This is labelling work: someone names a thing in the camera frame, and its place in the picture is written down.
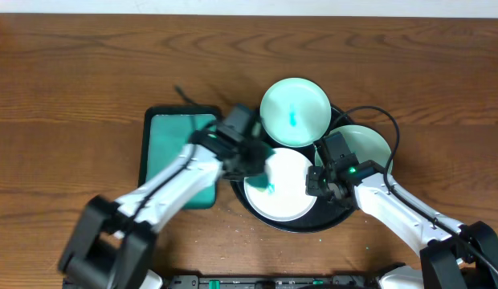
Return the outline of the white plate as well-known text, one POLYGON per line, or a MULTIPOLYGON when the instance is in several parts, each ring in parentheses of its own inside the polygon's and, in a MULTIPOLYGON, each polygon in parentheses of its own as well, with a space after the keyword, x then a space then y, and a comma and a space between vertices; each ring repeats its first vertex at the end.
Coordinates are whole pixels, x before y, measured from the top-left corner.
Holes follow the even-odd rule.
POLYGON ((289 222, 304 216, 316 202, 306 194, 306 174, 312 162, 301 153, 286 148, 273 149, 267 160, 269 184, 257 189, 243 181, 250 205, 273 221, 289 222))

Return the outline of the mint green plate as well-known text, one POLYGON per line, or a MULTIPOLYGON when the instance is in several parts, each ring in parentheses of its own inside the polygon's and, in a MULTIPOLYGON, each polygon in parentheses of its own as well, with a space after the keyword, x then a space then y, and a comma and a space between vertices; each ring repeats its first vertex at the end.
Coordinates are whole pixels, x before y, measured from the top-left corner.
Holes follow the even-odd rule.
MULTIPOLYGON (((382 169, 386 166, 391 150, 385 139, 379 133, 371 128, 350 124, 335 128, 326 136, 334 134, 335 132, 340 132, 344 136, 345 141, 352 152, 344 158, 357 158, 359 164, 361 161, 373 161, 380 165, 382 169)), ((313 165, 326 166, 327 162, 323 162, 318 153, 320 140, 321 139, 319 139, 319 142, 317 143, 318 147, 316 148, 313 165)))

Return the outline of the mint plate with stain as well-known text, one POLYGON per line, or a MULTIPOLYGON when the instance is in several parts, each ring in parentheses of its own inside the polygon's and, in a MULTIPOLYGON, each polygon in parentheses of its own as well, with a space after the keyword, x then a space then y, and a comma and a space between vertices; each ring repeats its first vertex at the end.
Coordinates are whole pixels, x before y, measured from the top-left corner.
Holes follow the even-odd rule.
POLYGON ((320 86, 308 79, 287 78, 265 92, 259 114, 264 129, 281 145, 311 145, 328 130, 331 104, 320 86))

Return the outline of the dark green sponge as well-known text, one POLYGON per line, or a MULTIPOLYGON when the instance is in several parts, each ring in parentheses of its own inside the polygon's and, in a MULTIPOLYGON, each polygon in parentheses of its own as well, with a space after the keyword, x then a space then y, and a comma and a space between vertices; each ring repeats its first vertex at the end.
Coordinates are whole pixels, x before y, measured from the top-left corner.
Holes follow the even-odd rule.
POLYGON ((269 184, 266 170, 267 160, 275 154, 273 149, 256 153, 251 159, 245 182, 257 189, 265 189, 269 184))

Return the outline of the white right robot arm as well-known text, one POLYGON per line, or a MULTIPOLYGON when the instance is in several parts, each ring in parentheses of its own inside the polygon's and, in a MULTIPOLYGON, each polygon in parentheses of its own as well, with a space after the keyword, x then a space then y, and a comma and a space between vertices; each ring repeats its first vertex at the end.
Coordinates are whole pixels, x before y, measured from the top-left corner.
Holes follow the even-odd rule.
POLYGON ((498 288, 498 237, 484 222, 466 225, 423 203, 374 161, 311 166, 306 192, 349 199, 388 227, 420 258, 377 276, 379 288, 498 288))

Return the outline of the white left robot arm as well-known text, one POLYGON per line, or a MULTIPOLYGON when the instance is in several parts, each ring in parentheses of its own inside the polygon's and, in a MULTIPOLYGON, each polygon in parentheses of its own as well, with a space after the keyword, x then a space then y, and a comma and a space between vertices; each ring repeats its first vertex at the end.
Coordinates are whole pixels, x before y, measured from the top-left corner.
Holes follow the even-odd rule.
POLYGON ((273 154, 263 141, 204 127, 155 177, 115 201, 97 195, 84 207, 58 269, 79 288, 161 288, 150 270, 160 231, 197 193, 218 179, 264 174, 273 154))

